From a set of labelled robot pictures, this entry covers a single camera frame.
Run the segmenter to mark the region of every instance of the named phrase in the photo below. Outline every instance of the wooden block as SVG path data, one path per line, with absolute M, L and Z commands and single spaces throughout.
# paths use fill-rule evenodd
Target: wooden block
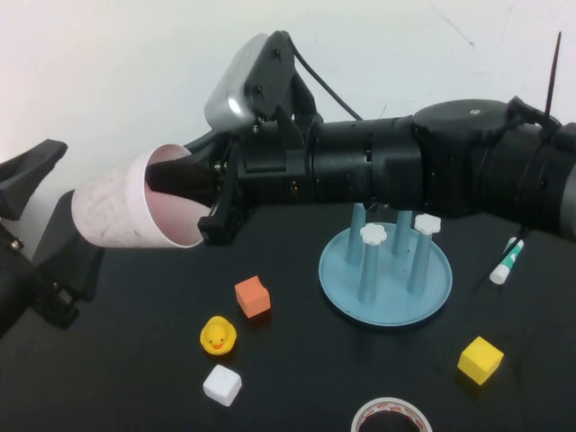
M 500 365 L 502 354 L 497 348 L 478 336 L 460 355 L 458 369 L 483 384 Z
M 270 309 L 270 294 L 260 283 L 258 276 L 251 277 L 235 287 L 240 308 L 249 318 Z

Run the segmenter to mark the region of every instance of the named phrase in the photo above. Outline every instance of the white wall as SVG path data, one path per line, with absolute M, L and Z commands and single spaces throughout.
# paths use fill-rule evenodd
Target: white wall
M 64 192 L 206 132 L 204 102 L 258 32 L 290 32 L 351 106 L 377 118 L 384 106 L 405 115 L 469 97 L 544 108 L 562 30 L 553 114 L 576 121 L 574 16 L 570 0 L 2 0 L 0 160 L 46 138 L 70 147 L 10 228 L 30 254 Z M 310 86 L 327 121 L 347 118 Z

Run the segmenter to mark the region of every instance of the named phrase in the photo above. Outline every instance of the rubber duck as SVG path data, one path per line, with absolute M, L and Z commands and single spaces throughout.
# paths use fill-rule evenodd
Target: rubber duck
M 221 356 L 236 343 L 236 329 L 224 317 L 212 317 L 200 333 L 200 343 L 208 354 Z

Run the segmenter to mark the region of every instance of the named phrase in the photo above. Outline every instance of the black table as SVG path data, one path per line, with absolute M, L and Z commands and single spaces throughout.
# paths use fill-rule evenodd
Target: black table
M 445 220 L 448 302 L 424 325 L 382 330 L 339 314 L 320 288 L 320 253 L 350 214 L 263 208 L 231 247 L 106 251 L 97 295 L 69 330 L 28 311 L 0 340 L 0 429 L 345 432 L 365 402 L 392 396 L 436 432 L 576 430 L 576 246 L 533 233 L 503 290 L 474 290 L 516 227 Z M 252 275 L 273 304 L 256 322 L 234 294 Z M 217 314 L 238 330 L 230 356 L 199 345 Z M 477 336 L 505 355 L 481 388 L 456 369 Z M 203 394 L 217 363 L 243 380 L 228 409 Z

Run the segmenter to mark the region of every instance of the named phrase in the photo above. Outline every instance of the black cable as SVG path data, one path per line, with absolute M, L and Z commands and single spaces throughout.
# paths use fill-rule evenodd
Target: black cable
M 326 90 L 328 92 L 328 94 L 330 96 L 332 96 L 332 98 L 334 98 L 334 100 L 342 107 L 346 110 L 347 113 L 349 113 L 352 117 L 354 117 L 355 120 L 362 120 L 362 117 L 360 117 L 356 111 L 354 111 L 352 108 L 350 108 L 350 106 L 344 102 L 342 100 L 342 98 L 340 96 L 338 96 L 336 94 L 336 92 L 334 90 L 332 90 L 330 88 L 330 86 L 328 84 L 326 84 L 326 81 L 324 81 L 320 75 L 318 75 L 314 69 L 312 69 L 312 67 L 308 64 L 308 62 L 304 59 L 304 57 L 302 56 L 302 54 L 298 51 L 298 49 L 296 48 L 296 46 L 294 45 L 294 42 L 292 40 L 291 37 L 288 37 L 288 42 L 290 43 L 290 46 L 292 47 L 292 50 L 294 51 L 294 56 L 298 59 L 298 61 L 300 61 L 300 63 L 302 64 L 302 66 L 304 67 L 304 69 L 306 69 L 306 71 L 318 82 L 318 84 L 320 84 L 322 86 L 322 88 L 324 88 L 324 90 Z

